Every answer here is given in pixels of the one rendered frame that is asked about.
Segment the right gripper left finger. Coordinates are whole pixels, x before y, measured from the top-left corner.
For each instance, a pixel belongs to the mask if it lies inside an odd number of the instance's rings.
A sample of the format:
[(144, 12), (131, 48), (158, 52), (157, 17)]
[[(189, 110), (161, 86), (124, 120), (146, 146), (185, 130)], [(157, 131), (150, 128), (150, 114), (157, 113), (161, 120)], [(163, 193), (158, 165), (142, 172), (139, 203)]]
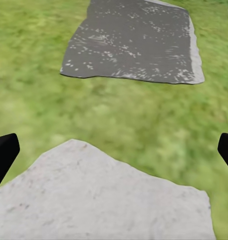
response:
[(0, 183), (20, 152), (16, 133), (0, 136)]

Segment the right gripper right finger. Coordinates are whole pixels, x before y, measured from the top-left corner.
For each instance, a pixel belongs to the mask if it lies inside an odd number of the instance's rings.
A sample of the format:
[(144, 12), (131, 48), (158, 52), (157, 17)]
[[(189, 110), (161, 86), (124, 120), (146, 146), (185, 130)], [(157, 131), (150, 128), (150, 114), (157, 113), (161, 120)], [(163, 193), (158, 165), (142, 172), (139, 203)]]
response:
[(219, 144), (218, 144), (218, 152), (221, 154), (222, 158), (228, 165), (228, 133), (223, 132)]

